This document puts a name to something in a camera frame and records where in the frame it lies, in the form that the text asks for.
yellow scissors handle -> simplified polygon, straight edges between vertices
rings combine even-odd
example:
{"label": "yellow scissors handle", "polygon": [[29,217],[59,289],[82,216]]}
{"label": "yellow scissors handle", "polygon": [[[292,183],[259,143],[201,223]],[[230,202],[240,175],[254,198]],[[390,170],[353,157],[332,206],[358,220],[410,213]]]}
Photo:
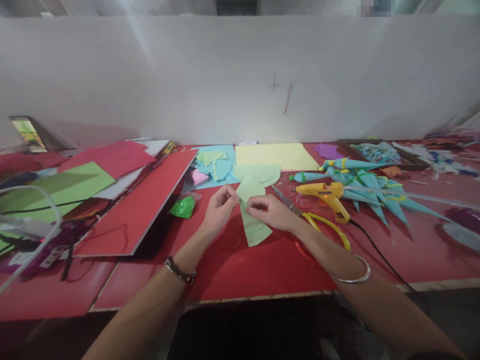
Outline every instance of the yellow scissors handle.
{"label": "yellow scissors handle", "polygon": [[311,216],[311,215],[315,215],[315,214],[312,214],[311,212],[309,212],[309,213],[304,212],[302,214],[302,216],[310,223],[310,225],[312,225],[317,231],[322,233],[322,231],[319,229],[319,227],[317,226],[315,221],[312,219],[313,216]]}
{"label": "yellow scissors handle", "polygon": [[315,223],[314,219],[317,219],[318,221],[321,221],[322,223],[327,224],[329,227],[331,227],[335,232],[340,236],[341,242],[343,243],[343,247],[347,249],[348,251],[352,251],[352,248],[350,247],[349,240],[345,236],[345,234],[342,232],[342,230],[339,229],[337,225],[335,225],[333,222],[328,221],[326,218],[320,217],[318,215],[315,215],[312,212],[306,213],[304,212],[302,216],[312,225],[316,230],[318,230],[320,233],[322,233]]}

glue gun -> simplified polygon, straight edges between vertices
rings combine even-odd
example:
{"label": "glue gun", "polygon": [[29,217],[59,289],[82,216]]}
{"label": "glue gun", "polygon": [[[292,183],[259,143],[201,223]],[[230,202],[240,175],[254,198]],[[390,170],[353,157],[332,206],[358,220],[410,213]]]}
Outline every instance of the glue gun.
{"label": "glue gun", "polygon": [[343,184],[341,182],[332,182],[330,186],[325,183],[315,183],[300,185],[296,187],[296,192],[300,195],[315,196],[321,202],[325,202],[335,212],[335,220],[340,224],[350,221],[350,214],[345,210],[339,198],[344,194]]}

silver bangle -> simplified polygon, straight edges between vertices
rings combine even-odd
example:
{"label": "silver bangle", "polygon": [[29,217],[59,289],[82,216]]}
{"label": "silver bangle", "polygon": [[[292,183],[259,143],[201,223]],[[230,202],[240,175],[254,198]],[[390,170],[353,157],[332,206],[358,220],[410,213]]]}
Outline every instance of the silver bangle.
{"label": "silver bangle", "polygon": [[359,284],[359,283],[366,282],[369,279],[370,273],[372,272],[372,270],[370,269],[369,264],[367,264],[367,262],[362,257],[360,257],[358,255],[355,255],[355,256],[357,258],[359,258],[362,261],[362,263],[365,265],[365,267],[366,267],[365,275],[363,275],[361,278],[358,278],[356,280],[343,280],[343,279],[339,279],[338,277],[333,276],[332,274],[330,274],[330,276],[332,278],[334,278],[335,280],[337,280],[341,283],[346,283],[346,284]]}

pink paper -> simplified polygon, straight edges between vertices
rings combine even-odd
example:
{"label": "pink paper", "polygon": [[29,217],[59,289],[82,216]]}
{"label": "pink paper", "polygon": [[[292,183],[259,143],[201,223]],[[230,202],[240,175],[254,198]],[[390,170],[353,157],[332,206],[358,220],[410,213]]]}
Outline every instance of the pink paper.
{"label": "pink paper", "polygon": [[200,172],[198,169],[193,170],[191,173],[191,179],[193,180],[193,185],[197,186],[200,183],[203,183],[209,178],[208,175],[205,175],[203,172]]}
{"label": "pink paper", "polygon": [[146,147],[134,141],[117,141],[107,146],[93,147],[64,162],[58,172],[95,162],[112,178],[118,179],[156,161],[153,156],[143,151]]}

blue paper scrap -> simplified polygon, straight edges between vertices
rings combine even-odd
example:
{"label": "blue paper scrap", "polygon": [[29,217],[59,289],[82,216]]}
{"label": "blue paper scrap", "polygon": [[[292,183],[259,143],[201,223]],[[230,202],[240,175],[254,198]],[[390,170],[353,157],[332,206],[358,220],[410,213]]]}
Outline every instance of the blue paper scrap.
{"label": "blue paper scrap", "polygon": [[216,162],[216,173],[220,178],[220,181],[215,181],[213,179],[213,167],[212,165],[205,166],[200,161],[196,160],[193,162],[191,166],[198,169],[199,172],[207,174],[210,176],[210,180],[203,182],[199,186],[195,187],[193,184],[188,183],[185,181],[183,183],[183,191],[192,191],[192,190],[199,190],[199,189],[207,189],[213,188],[218,186],[223,186],[225,184],[237,184],[238,181],[234,174],[233,174],[233,166],[237,163],[236,156],[235,156],[235,149],[233,145],[213,145],[213,146],[203,146],[198,147],[198,153],[204,152],[223,152],[225,151],[227,158],[226,159],[219,159]]}

